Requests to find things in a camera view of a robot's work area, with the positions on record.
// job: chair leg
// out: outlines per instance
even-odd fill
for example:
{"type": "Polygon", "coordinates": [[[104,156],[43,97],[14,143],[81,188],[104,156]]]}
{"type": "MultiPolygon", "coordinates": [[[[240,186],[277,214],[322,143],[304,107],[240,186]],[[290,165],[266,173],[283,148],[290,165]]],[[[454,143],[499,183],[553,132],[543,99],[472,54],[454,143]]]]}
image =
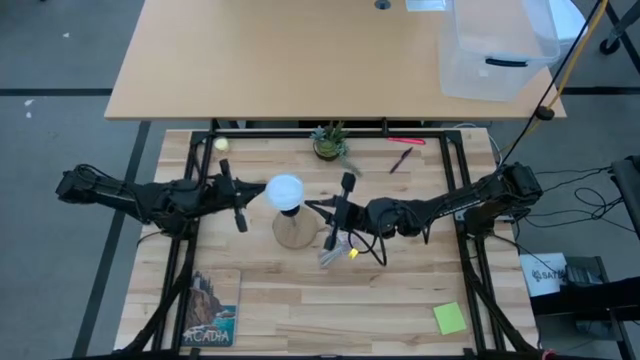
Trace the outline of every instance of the chair leg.
{"type": "Polygon", "coordinates": [[[609,37],[600,43],[600,52],[605,55],[613,54],[620,48],[620,36],[625,30],[640,18],[640,0],[637,0],[631,9],[620,19],[616,26],[611,29],[609,37]]]}

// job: wooden tabletop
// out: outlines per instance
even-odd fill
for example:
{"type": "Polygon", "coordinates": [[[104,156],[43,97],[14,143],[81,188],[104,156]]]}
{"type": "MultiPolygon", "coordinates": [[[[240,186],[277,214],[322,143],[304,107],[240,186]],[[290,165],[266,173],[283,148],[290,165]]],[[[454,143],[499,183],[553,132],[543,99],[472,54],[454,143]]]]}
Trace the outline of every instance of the wooden tabletop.
{"type": "MultiPolygon", "coordinates": [[[[461,131],[471,180],[476,181],[494,169],[487,133],[484,129],[461,131]]],[[[180,130],[166,133],[155,181],[182,177],[190,135],[180,130]]],[[[389,169],[408,145],[349,139],[352,161],[363,172],[349,199],[366,205],[382,196],[429,199],[445,193],[439,141],[426,141],[425,146],[414,146],[390,175],[389,169]]],[[[284,172],[299,176],[306,199],[328,198],[341,190],[343,169],[338,162],[317,159],[308,139],[231,139],[230,145],[227,155],[214,151],[211,174],[219,170],[219,160],[228,158],[233,176],[243,181],[266,182],[284,172]]],[[[202,218],[195,269],[239,269],[242,276],[236,344],[205,349],[205,354],[437,355],[461,354],[463,347],[474,347],[451,217],[434,223],[428,245],[421,236],[387,240],[386,268],[361,255],[355,260],[340,259],[322,270],[317,256],[326,226],[321,225],[324,230],[308,248],[289,250],[273,236],[276,214],[261,195],[245,211],[246,233],[237,231],[232,211],[202,218]],[[467,330],[443,336],[433,307],[453,301],[462,308],[467,330]]],[[[323,224],[319,216],[318,223],[323,224]]],[[[156,230],[145,227],[142,235],[156,230]]],[[[506,224],[498,224],[496,231],[513,239],[506,224]]],[[[169,238],[155,235],[138,248],[115,348],[130,342],[155,310],[169,246],[169,238]]],[[[486,247],[499,306],[525,339],[535,344],[535,320],[516,249],[493,238],[487,239],[486,247]]],[[[481,315],[488,345],[493,346],[484,306],[481,315]]],[[[175,304],[168,316],[165,348],[170,345],[174,316],[175,304]]]]}
{"type": "MultiPolygon", "coordinates": [[[[442,14],[391,3],[378,10],[373,0],[146,1],[105,116],[530,116],[551,81],[546,68],[513,102],[447,97],[438,70],[442,14]]],[[[566,116],[560,102],[554,109],[566,116]]]]}

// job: sticky note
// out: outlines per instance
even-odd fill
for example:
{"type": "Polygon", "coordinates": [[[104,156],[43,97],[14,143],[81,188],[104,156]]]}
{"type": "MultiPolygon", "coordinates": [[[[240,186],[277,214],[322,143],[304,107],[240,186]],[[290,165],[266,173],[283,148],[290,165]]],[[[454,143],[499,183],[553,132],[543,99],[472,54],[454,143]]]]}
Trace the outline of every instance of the sticky note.
{"type": "Polygon", "coordinates": [[[460,311],[457,302],[436,306],[433,308],[433,312],[436,314],[436,321],[442,335],[467,329],[467,324],[464,322],[462,311],[460,311]]]}
{"type": "Polygon", "coordinates": [[[358,256],[360,252],[358,251],[358,249],[351,249],[351,251],[349,251],[349,259],[353,260],[356,258],[356,256],[358,256]]]}

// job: pen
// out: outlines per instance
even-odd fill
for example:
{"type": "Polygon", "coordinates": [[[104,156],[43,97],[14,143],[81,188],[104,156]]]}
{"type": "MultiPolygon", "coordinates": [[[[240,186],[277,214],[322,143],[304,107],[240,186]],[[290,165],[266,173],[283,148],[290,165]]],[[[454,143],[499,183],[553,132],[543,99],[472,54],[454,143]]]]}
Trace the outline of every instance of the pen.
{"type": "Polygon", "coordinates": [[[395,165],[393,165],[393,167],[391,168],[391,171],[389,171],[389,174],[393,174],[393,172],[396,171],[396,169],[398,168],[398,166],[400,166],[400,164],[402,164],[404,159],[406,159],[407,156],[409,156],[409,154],[411,153],[411,150],[413,150],[413,146],[408,148],[407,150],[405,150],[405,152],[402,153],[402,155],[400,156],[400,160],[398,160],[398,162],[395,165]]]}
{"type": "Polygon", "coordinates": [[[425,141],[422,139],[407,139],[407,138],[387,138],[389,141],[403,142],[407,144],[424,145],[425,141]]]}

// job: floor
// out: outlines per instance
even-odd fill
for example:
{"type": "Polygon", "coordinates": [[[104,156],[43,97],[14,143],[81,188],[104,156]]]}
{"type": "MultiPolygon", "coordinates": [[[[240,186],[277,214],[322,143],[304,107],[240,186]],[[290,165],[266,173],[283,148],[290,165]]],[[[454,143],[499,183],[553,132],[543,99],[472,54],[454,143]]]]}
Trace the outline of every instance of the floor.
{"type": "MultiPolygon", "coordinates": [[[[635,0],[611,0],[620,16],[635,0]]],[[[0,0],[0,88],[110,88],[135,27],[142,0],[0,0]]],[[[593,0],[576,1],[588,11],[593,0]]],[[[640,74],[624,51],[604,57],[597,45],[611,28],[605,17],[587,45],[571,86],[640,86],[640,74]]],[[[628,31],[640,48],[640,25],[628,31]]],[[[512,161],[536,171],[606,166],[637,154],[639,96],[564,96],[568,119],[545,124],[525,138],[512,161]]],[[[0,97],[0,353],[11,359],[69,357],[82,321],[113,211],[69,206],[56,200],[63,170],[90,163],[123,177],[137,123],[107,122],[106,97],[0,97]]],[[[524,123],[481,122],[500,145],[524,123]]],[[[164,130],[203,128],[204,123],[154,123],[146,141],[138,182],[151,181],[164,130]]],[[[553,185],[570,174],[545,175],[553,185]]],[[[612,200],[618,195],[606,174],[555,190],[534,213],[584,209],[573,190],[588,186],[612,200]]],[[[575,219],[539,218],[538,224],[575,219]]],[[[623,207],[608,219],[630,226],[623,207]]],[[[640,275],[635,234],[602,221],[539,229],[523,223],[519,242],[533,252],[602,256],[609,277],[640,275]]],[[[126,220],[98,316],[90,354],[111,350],[133,264],[140,225],[126,220]]],[[[578,334],[566,319],[539,319],[542,343],[561,354],[619,358],[612,342],[578,334]]],[[[640,344],[640,328],[626,325],[640,344]]],[[[640,347],[636,345],[637,354],[640,347]]]]}

